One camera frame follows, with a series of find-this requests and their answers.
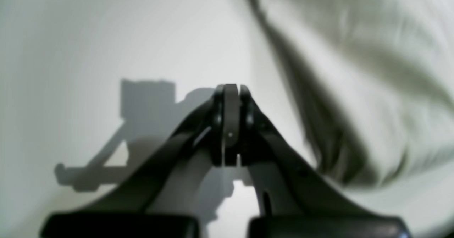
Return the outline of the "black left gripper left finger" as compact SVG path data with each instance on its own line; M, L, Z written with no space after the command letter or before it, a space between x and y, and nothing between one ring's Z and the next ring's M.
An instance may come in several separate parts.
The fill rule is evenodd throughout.
M225 86L195 90L181 106L157 94L170 88L123 85L126 123L104 150L128 138L126 167L104 167L104 152L85 168L55 170L60 182L74 178L78 192L101 184L117 188L84 207L50 215L41 238L199 237L191 203L212 163L221 162Z

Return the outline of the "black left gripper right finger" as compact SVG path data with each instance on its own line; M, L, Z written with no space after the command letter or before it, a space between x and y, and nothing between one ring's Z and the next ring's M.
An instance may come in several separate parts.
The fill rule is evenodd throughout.
M249 238L410 238L404 222L360 207L285 141L244 85L231 86L231 165L246 167L260 216Z

